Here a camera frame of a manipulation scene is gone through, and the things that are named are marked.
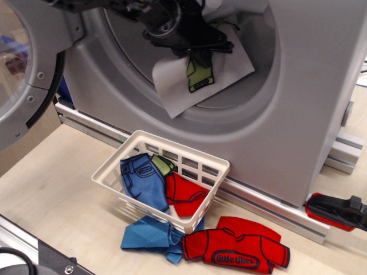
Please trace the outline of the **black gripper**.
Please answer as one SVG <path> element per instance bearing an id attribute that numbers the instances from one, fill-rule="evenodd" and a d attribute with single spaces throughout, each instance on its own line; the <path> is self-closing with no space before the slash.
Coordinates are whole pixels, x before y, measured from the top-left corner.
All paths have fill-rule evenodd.
<path id="1" fill-rule="evenodd" d="M 154 31 L 144 30 L 143 37 L 154 46 L 170 48 L 176 54 L 190 54 L 190 58 L 203 68 L 212 66 L 212 53 L 232 53 L 234 45 L 222 31 L 209 25 L 203 19 L 181 19 L 175 24 L 165 23 Z"/>

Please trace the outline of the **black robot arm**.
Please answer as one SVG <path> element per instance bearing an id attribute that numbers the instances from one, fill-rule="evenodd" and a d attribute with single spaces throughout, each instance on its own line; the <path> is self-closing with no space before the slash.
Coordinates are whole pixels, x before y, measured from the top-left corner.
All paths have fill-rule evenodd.
<path id="1" fill-rule="evenodd" d="M 143 38 L 154 46 L 169 48 L 179 58 L 190 57 L 204 68 L 212 66 L 214 52 L 231 54 L 234 45 L 227 35 L 203 18 L 205 1 L 47 1 L 70 13 L 103 8 L 141 23 Z"/>

